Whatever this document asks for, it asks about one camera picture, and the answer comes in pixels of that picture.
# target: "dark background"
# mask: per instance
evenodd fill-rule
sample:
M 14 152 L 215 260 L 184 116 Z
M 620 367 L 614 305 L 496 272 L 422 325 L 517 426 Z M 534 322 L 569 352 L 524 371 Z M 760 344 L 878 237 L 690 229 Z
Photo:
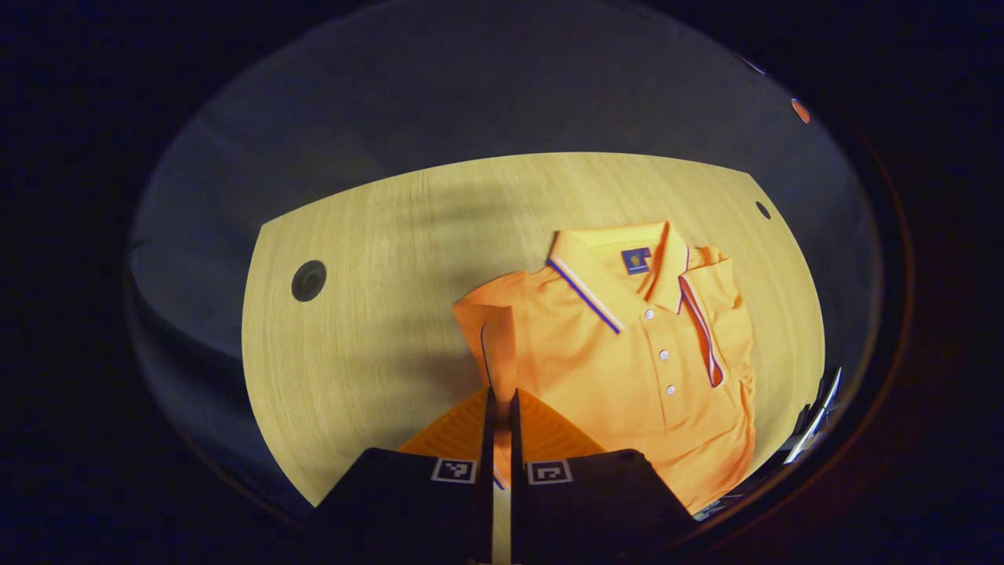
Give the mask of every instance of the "dark background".
M 141 191 L 189 117 L 231 77 L 351 6 L 223 2 L 32 4 L 8 9 L 5 122 L 17 253 L 9 292 L 4 551 L 66 561 L 292 561 L 302 543 L 214 475 L 164 419 L 130 350 L 121 256 Z M 856 2 L 665 6 L 816 105 L 858 123 L 921 241 L 922 300 L 974 324 L 984 192 L 1000 145 L 999 6 Z M 959 341 L 946 325 L 946 342 Z M 990 332 L 946 349 L 956 371 L 911 391 L 932 406 L 916 444 L 822 533 L 778 533 L 792 562 L 987 562 L 991 513 Z

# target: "wooden table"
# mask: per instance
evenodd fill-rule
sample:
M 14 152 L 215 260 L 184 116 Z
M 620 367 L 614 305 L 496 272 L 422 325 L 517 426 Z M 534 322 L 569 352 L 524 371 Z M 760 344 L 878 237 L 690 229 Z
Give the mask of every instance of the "wooden table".
M 749 175 L 608 153 L 444 165 L 263 225 L 242 346 L 272 455 L 317 505 L 363 449 L 399 448 L 480 388 L 454 302 L 496 276 L 543 267 L 559 229 L 663 219 L 691 245 L 715 244 L 734 258 L 756 342 L 752 473 L 790 436 L 822 375 L 822 317 L 805 259 Z M 299 302 L 292 277 L 311 259 L 326 266 L 326 282 Z

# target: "round hole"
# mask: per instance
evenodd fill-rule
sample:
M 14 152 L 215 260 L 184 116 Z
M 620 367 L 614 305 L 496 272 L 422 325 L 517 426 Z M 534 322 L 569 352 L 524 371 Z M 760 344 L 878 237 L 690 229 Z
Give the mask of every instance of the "round hole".
M 327 269 L 324 268 L 324 263 L 317 260 L 303 263 L 293 275 L 293 298 L 301 303 L 313 300 L 324 288 L 326 277 Z

